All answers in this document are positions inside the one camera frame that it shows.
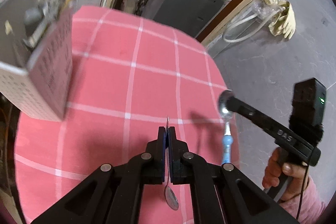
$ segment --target pink tablecloth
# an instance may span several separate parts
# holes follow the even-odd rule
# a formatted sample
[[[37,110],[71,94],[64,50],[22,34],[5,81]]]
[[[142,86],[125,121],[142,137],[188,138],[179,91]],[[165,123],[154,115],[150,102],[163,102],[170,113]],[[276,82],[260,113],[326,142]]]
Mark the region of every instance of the pink tablecloth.
[[[208,162],[222,158],[216,100],[226,89],[205,49],[186,34],[116,10],[83,7],[73,17],[73,78],[64,122],[20,117],[16,182],[28,223],[103,163],[145,151],[169,115],[177,137]],[[239,164],[235,122],[232,162]],[[193,223],[188,185],[146,185],[140,223]]]

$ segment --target fingernail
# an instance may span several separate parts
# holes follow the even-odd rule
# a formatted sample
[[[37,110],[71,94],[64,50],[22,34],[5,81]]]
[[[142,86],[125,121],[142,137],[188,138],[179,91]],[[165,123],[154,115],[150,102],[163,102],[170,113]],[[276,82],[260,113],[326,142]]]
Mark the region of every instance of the fingernail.
[[[291,167],[288,164],[284,164],[282,167],[282,170],[286,173],[289,173],[291,170]]]

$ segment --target white plastic box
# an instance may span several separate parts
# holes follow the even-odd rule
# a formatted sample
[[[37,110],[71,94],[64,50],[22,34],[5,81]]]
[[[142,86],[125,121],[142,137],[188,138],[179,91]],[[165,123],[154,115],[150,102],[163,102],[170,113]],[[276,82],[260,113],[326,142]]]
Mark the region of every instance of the white plastic box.
[[[15,66],[12,41],[4,27],[8,20],[15,37],[26,38],[24,13],[38,1],[6,0],[0,5],[0,92],[32,118],[61,121],[72,72],[72,9],[49,26],[25,68]]]

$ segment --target black cable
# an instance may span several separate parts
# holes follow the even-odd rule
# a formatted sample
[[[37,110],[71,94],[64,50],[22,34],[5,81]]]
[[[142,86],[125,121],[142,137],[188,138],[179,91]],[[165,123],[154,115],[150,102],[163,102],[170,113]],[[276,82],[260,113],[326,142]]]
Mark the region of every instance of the black cable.
[[[301,212],[303,192],[305,190],[305,184],[306,184],[305,182],[306,182],[306,178],[307,178],[307,174],[308,174],[308,169],[309,169],[309,164],[306,167],[306,172],[304,173],[304,177],[303,177],[303,182],[302,182],[302,187],[301,187],[301,193],[300,193],[300,202],[299,202],[299,208],[297,209],[296,220],[299,219],[300,212]]]

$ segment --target gray refrigerator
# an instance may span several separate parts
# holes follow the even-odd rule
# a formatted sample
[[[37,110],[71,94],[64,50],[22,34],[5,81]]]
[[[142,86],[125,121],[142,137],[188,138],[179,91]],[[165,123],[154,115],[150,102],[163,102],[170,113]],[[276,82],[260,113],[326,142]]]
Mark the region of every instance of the gray refrigerator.
[[[196,37],[223,4],[224,0],[148,0],[141,16]]]

